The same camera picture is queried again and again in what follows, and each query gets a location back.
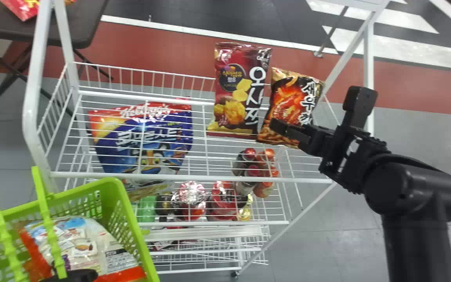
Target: basket handle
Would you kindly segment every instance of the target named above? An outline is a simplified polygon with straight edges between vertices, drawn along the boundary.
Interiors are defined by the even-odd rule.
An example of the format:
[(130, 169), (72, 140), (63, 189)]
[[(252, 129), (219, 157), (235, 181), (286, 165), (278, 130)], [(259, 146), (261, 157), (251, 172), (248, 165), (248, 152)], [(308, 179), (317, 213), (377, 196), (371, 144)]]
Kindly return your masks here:
[(27, 277), (22, 273), (22, 264), (16, 257), (16, 248), (11, 240), (11, 235), (7, 231), (5, 218), (0, 210), (0, 241), (5, 248), (5, 257), (9, 262), (9, 268), (14, 274), (16, 282), (24, 281)]
[(36, 197), (39, 203), (39, 210), (43, 217), (43, 226), (48, 234), (48, 244), (51, 246), (51, 253), (55, 261), (54, 266), (57, 271), (59, 279), (67, 278), (67, 272), (65, 268), (64, 260), (61, 256), (61, 250), (57, 240), (57, 234), (53, 231), (53, 222), (50, 217), (50, 209), (47, 202), (47, 192), (43, 185), (43, 179), (41, 178), (40, 170), (37, 166), (31, 168), (32, 179), (34, 180), (34, 186), (36, 187)]

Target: snack bag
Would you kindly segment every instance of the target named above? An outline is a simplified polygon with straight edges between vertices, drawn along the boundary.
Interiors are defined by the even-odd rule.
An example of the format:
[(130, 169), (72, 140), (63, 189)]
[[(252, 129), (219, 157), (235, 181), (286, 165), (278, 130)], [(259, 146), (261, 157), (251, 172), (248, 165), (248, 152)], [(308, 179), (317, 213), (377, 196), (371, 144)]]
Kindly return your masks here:
[[(64, 0), (66, 5), (76, 2), (76, 0)], [(33, 18), (38, 14), (40, 0), (1, 0), (22, 22)]]
[(263, 120), (257, 142), (297, 148), (299, 141), (288, 139), (269, 128), (272, 118), (291, 125), (312, 123), (312, 111), (321, 95), (324, 82), (308, 75), (272, 68), (270, 107)]
[[(130, 282), (145, 277), (135, 257), (94, 219), (69, 216), (52, 221), (66, 271), (94, 269), (99, 275), (95, 282)], [(31, 255), (26, 269), (32, 270), (32, 280), (51, 277), (54, 259), (43, 221), (18, 222), (16, 230)]]
[[(190, 110), (190, 105), (149, 102), (89, 111), (95, 151), (104, 171), (177, 174), (193, 144)], [(121, 180), (132, 202), (155, 195), (173, 183), (154, 179)]]
[(215, 44), (215, 106), (207, 130), (243, 138), (258, 133), (258, 108), (271, 52), (271, 48), (240, 43)]

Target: white wire shopping cart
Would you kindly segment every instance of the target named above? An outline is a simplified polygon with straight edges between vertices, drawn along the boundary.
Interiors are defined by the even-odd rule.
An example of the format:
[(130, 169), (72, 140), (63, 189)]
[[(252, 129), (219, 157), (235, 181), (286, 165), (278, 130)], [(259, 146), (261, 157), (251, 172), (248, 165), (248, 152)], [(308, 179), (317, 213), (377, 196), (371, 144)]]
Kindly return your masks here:
[[(327, 79), (321, 105), (315, 112), (319, 125), (335, 127), (340, 109), (333, 109), (325, 94), (345, 66), (354, 49), (372, 35), (371, 23), (388, 1), (365, 20), (350, 48), (343, 54)], [(46, 38), (52, 13), (52, 3), (65, 58), (65, 66), (50, 101), (40, 101), (39, 89), (43, 75)], [(369, 50), (365, 40), (365, 50)], [(367, 56), (365, 86), (372, 86), (372, 57)], [(249, 221), (179, 222), (186, 229), (161, 229), (175, 222), (144, 222), (144, 228), (154, 228), (146, 241), (169, 241), (172, 248), (153, 251), (158, 273), (189, 273), (194, 271), (234, 271), (240, 273), (252, 263), (267, 264), (264, 252), (288, 228), (294, 225), (334, 186), (330, 179), (318, 172), (320, 159), (285, 146), (269, 146), (247, 139), (217, 137), (206, 134), (213, 116), (215, 101), (214, 78), (149, 71), (114, 66), (95, 65), (107, 69), (109, 75), (119, 76), (119, 82), (103, 81), (98, 71), (84, 68), (80, 80), (78, 67), (92, 64), (75, 62), (70, 41), (66, 9), (63, 0), (42, 0), (34, 36), (29, 80), (23, 105), (23, 135), (32, 157), (43, 174), (49, 189), (56, 192), (73, 188), (93, 179), (115, 176), (131, 180), (169, 180), (178, 184), (194, 180), (204, 184), (207, 191), (214, 181), (238, 181), (231, 173), (233, 160), (245, 147), (258, 151), (267, 148), (276, 153), (278, 178), (254, 177), (251, 181), (274, 182), (274, 190), (267, 198), (254, 197)], [(96, 155), (91, 135), (88, 111), (111, 109), (147, 102), (191, 105), (193, 145), (184, 158), (178, 174), (113, 174), (105, 173)], [(259, 116), (269, 105), (265, 98)], [(66, 107), (73, 109), (71, 118)], [(325, 186), (319, 195), (308, 198), (307, 191), (315, 185)], [(269, 226), (283, 225), (271, 236)]]

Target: black robotic arm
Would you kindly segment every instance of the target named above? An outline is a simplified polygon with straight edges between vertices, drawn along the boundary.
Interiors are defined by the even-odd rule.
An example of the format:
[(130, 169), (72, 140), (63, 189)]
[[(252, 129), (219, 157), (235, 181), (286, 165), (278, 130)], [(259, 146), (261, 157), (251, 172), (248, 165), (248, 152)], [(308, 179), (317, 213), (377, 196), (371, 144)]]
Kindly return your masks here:
[[(270, 128), (321, 157), (319, 171), (343, 188), (363, 194), (381, 214), (391, 282), (451, 282), (451, 175), (417, 159), (392, 154), (363, 130), (377, 92), (351, 86), (335, 130), (296, 127), (273, 119)], [(355, 152), (348, 152), (355, 141)]]

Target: green shopping basket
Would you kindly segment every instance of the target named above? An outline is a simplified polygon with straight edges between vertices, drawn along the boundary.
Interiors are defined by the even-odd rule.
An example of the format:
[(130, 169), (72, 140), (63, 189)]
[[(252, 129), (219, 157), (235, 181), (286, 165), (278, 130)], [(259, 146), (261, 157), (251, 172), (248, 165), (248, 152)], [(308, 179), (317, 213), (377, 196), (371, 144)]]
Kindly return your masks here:
[(27, 282), (22, 263), (29, 259), (13, 223), (23, 220), (43, 220), (48, 242), (52, 246), (55, 268), (59, 278), (66, 276), (57, 237), (52, 230), (52, 217), (88, 216), (95, 218), (143, 266), (146, 281), (159, 282), (149, 250), (139, 228), (132, 206), (122, 182), (117, 178), (104, 178), (57, 194), (48, 193), (37, 166), (32, 167), (37, 200), (0, 211), (0, 282), (14, 280)]

